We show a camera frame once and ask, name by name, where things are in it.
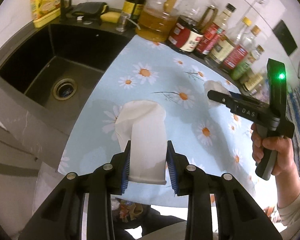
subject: light blue floral tablecloth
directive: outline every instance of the light blue floral tablecloth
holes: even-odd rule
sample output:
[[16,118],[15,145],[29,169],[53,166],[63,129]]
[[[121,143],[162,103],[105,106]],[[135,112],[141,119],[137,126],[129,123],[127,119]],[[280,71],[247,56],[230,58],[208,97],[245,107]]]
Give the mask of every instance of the light blue floral tablecloth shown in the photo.
[[[255,175],[251,122],[231,114],[223,105],[210,108],[204,97],[207,80],[220,81],[228,90],[239,92],[196,60],[135,36],[110,65],[82,109],[58,171],[82,175],[110,162],[114,154],[121,152],[114,132],[121,106],[132,100],[153,100],[167,112],[167,138],[177,153],[186,155],[190,163],[206,173],[233,174],[262,204],[262,200],[273,195],[265,188],[273,186],[274,180],[265,184]],[[164,186],[129,182],[122,198],[186,207],[187,197],[174,195],[168,172],[166,180]]]

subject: hand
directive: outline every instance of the hand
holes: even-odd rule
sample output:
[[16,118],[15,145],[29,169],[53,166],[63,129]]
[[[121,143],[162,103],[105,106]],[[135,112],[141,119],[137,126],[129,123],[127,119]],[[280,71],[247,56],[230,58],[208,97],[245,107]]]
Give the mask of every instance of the hand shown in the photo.
[[257,132],[257,125],[254,123],[251,126],[253,130],[251,140],[253,141],[252,145],[252,158],[260,163],[261,159],[264,156],[263,148],[269,150],[276,150],[278,152],[277,161],[272,170],[272,175],[277,176],[285,171],[290,171],[295,167],[293,160],[293,147],[292,141],[290,138],[284,137],[269,137],[262,140],[260,135]]

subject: black bottle cap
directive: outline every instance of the black bottle cap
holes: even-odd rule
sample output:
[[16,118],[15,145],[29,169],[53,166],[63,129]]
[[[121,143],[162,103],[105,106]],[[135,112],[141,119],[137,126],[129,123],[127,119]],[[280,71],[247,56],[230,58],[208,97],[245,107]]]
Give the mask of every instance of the black bottle cap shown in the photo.
[[234,11],[236,10],[236,7],[234,7],[232,4],[228,3],[226,8],[231,11],[232,13],[234,13]]

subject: sink basin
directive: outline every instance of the sink basin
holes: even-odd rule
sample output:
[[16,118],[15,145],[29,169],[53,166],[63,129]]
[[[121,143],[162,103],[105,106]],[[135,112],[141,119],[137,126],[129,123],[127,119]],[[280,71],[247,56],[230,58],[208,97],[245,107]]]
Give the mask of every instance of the sink basin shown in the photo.
[[50,24],[10,56],[0,77],[64,120],[69,134],[95,85],[129,41],[98,29]]

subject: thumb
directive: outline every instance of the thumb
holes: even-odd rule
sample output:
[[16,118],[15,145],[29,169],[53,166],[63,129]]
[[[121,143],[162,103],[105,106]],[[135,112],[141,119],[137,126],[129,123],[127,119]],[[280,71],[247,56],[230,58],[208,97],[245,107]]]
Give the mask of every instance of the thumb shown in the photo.
[[264,148],[276,150],[279,153],[285,152],[289,149],[289,142],[278,136],[263,139],[262,145]]

